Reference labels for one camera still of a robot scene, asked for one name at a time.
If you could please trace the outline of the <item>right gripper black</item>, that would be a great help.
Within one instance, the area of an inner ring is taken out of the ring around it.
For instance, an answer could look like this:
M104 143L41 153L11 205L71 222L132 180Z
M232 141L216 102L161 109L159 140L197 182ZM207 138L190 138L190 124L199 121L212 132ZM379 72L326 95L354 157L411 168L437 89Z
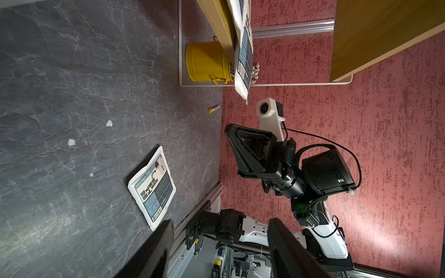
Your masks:
M246 175L260 173L266 194L275 191L276 196L289 199L298 199L305 194L308 185L295 163L296 142L293 139L277 142L272 132L236 124L227 125L224 134L239 171Z

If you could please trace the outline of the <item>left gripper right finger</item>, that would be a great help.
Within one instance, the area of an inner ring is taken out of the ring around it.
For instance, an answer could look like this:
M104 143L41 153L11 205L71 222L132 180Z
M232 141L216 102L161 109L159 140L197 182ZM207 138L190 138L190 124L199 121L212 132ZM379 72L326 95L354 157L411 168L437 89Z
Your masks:
M329 277L280 219L270 220L267 236L275 278Z

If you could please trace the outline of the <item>grey-blue coffee bag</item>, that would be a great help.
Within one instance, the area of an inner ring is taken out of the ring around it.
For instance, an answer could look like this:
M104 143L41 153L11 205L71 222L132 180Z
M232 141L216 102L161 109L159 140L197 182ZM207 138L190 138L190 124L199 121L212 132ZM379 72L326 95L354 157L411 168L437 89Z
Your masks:
M148 163L130 179L127 188L149 228L155 231L168 212L176 193L162 146L155 149Z
M248 95L253 73L253 42L251 34L251 9L249 1L227 1L233 18L235 40L235 79L236 92L248 103Z

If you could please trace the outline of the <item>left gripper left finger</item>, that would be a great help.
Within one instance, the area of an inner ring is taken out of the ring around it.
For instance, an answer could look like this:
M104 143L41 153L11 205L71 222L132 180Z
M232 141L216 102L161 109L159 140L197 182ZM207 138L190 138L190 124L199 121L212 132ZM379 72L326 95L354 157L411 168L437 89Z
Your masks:
M173 221L162 221L115 278L166 278L173 237Z

